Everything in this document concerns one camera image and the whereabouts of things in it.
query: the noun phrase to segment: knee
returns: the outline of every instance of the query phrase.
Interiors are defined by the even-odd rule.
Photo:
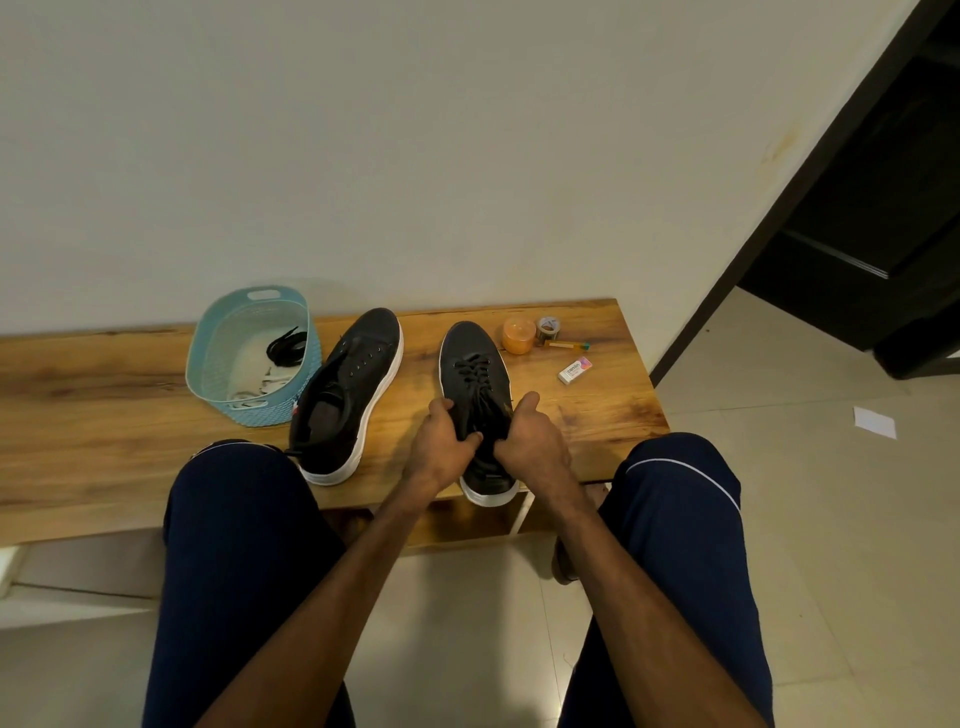
[[[702,435],[692,432],[671,432],[663,437],[645,440],[631,450],[628,460],[643,457],[718,457],[720,453],[713,443]]]
[[[267,487],[290,473],[299,475],[296,466],[278,448],[248,440],[220,440],[186,462],[177,475],[173,492],[237,493],[251,487]]]

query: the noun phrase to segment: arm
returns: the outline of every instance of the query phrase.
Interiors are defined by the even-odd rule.
[[[207,709],[198,726],[323,723],[373,604],[417,518],[457,479],[480,444],[459,442],[433,400],[403,476],[336,566]]]
[[[537,411],[516,406],[494,453],[542,498],[584,585],[613,670],[637,725],[756,726],[765,723],[657,585],[617,542],[569,468],[563,436]]]

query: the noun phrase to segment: wooden tabletop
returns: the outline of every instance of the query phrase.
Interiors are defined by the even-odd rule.
[[[615,300],[400,314],[404,353],[373,411],[357,472],[315,487],[323,508],[381,502],[411,438],[440,395],[437,354],[446,331],[471,320],[499,341],[512,315],[558,317],[565,339],[589,341],[593,368],[570,385],[557,373],[582,352],[503,352],[515,402],[532,389],[563,432],[584,482],[610,480],[666,419]],[[315,319],[324,355],[355,316]],[[286,447],[287,425],[235,425],[187,390],[193,326],[0,339],[0,546],[157,526],[180,467],[230,437]],[[459,494],[451,486],[442,496]]]

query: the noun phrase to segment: plastic basket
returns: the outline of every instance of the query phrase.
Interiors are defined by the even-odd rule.
[[[293,327],[306,331],[300,368],[279,389],[262,394],[256,381],[272,364],[267,345]],[[280,425],[290,422],[297,397],[320,363],[320,339],[299,291],[281,285],[243,288],[216,301],[197,324],[186,384],[240,425]]]

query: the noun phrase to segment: person's leg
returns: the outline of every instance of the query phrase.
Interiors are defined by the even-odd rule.
[[[148,728],[194,725],[344,552],[297,467],[244,441],[215,443],[183,467],[163,535]],[[343,687],[327,725],[353,725]]]
[[[773,725],[773,682],[747,575],[740,483],[699,435],[636,446],[600,515]],[[696,680],[697,675],[690,675]],[[596,619],[570,678],[560,728],[633,725]]]

